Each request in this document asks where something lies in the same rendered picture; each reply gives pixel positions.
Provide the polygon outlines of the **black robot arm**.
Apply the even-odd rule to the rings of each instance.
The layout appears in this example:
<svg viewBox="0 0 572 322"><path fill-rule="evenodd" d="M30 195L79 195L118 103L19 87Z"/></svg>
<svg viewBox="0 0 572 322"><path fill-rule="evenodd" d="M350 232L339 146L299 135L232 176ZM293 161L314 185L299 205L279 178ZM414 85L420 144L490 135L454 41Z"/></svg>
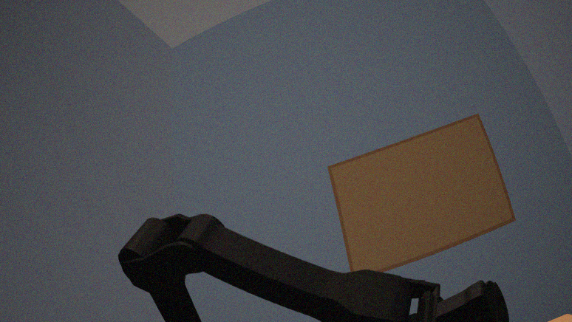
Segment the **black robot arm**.
<svg viewBox="0 0 572 322"><path fill-rule="evenodd" d="M235 233L207 213L147 219L118 259L165 322L202 322L185 286L185 275L201 272L321 322L509 322L496 282L479 280L443 300L440 284L328 270ZM418 310L409 315L413 298Z"/></svg>

